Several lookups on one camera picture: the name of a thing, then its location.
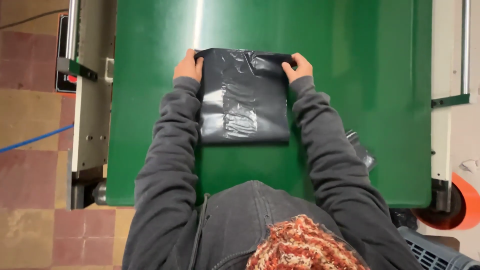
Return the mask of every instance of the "green table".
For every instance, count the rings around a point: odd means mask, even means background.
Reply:
[[[431,0],[119,0],[107,203],[133,204],[159,102],[186,49],[236,48],[302,53],[317,90],[377,156],[370,177],[389,205],[427,206],[431,25]],[[288,118],[288,146],[197,148],[198,192],[255,179],[311,200]]]

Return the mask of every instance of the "gray crate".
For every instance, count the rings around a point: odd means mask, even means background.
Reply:
[[[398,231],[425,270],[480,270],[480,262],[440,243],[427,240],[407,227]]]

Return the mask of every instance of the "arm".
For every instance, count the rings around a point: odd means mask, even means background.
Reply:
[[[293,111],[307,150],[316,204],[335,220],[345,240],[372,269],[420,269],[392,224],[387,204],[370,185],[367,168],[347,140],[329,96],[315,91],[312,66],[301,55],[293,57],[299,66],[296,74],[282,65],[289,79],[294,78]],[[309,67],[307,72],[303,65]]]
[[[189,63],[195,69],[192,52]],[[200,108],[196,97],[199,80],[193,75],[174,76],[173,92],[162,99],[153,141],[135,180],[136,213],[125,247],[123,269],[161,268],[192,216],[198,180],[192,170],[198,139],[195,115]]]

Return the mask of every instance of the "orange knit hat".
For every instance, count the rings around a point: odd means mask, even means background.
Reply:
[[[248,259],[247,270],[367,270],[358,254],[306,215],[270,227]]]

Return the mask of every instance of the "gray hoodie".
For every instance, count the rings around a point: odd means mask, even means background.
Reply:
[[[200,109],[192,78],[173,80],[145,165],[135,180],[135,208],[123,256],[124,270],[243,270],[267,226],[306,214],[345,240],[372,270],[422,269],[391,223],[388,206],[370,185],[365,165],[348,142],[329,96],[313,77],[290,84],[293,111],[307,151],[316,204],[258,181],[205,198],[196,209],[192,170]]]

